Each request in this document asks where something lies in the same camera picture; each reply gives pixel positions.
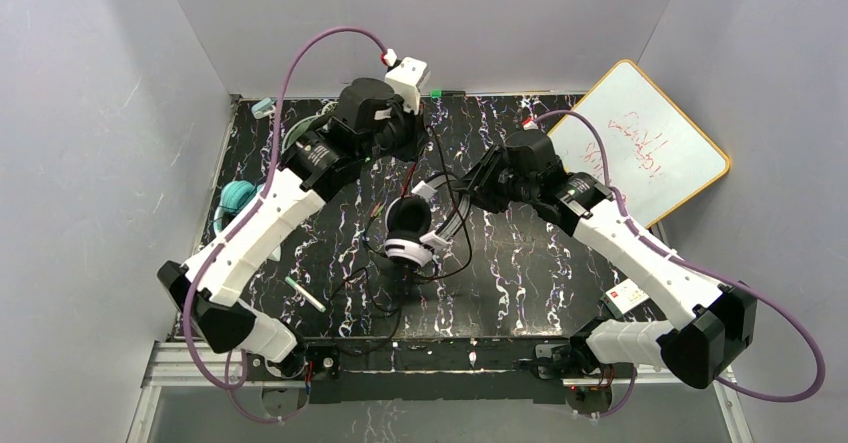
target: headphones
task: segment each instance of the headphones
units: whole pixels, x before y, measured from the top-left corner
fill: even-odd
[[[386,212],[386,256],[397,263],[408,263],[416,268],[433,259],[436,251],[447,247],[453,236],[462,228],[462,218],[471,209],[471,198],[464,195],[458,203],[459,211],[450,216],[435,230],[430,230],[432,212],[430,200],[448,181],[456,181],[451,173],[436,173],[418,183],[410,196],[396,199]]]

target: gray panel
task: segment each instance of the gray panel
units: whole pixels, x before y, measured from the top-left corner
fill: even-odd
[[[845,441],[848,405],[848,0],[672,0],[640,65],[733,158],[668,218],[687,259],[767,291],[822,343],[830,375],[797,405],[742,397],[757,441]],[[800,337],[761,306],[734,364],[789,394],[813,378]]]
[[[228,99],[176,0],[0,0],[2,441],[122,441]]]
[[[258,389],[240,393],[239,399],[249,410],[262,414]],[[283,407],[294,407],[293,395],[277,401]],[[152,441],[163,443],[730,441],[715,392],[673,384],[639,385],[623,410],[598,424],[572,417],[565,405],[394,400],[313,405],[282,427],[242,418],[217,388],[163,388],[152,435]]]
[[[585,91],[641,54],[668,0],[179,0],[231,93],[278,91],[293,52],[354,24],[432,65],[430,87],[474,92]],[[304,60],[292,95],[336,96],[378,74],[363,37],[334,37]]]

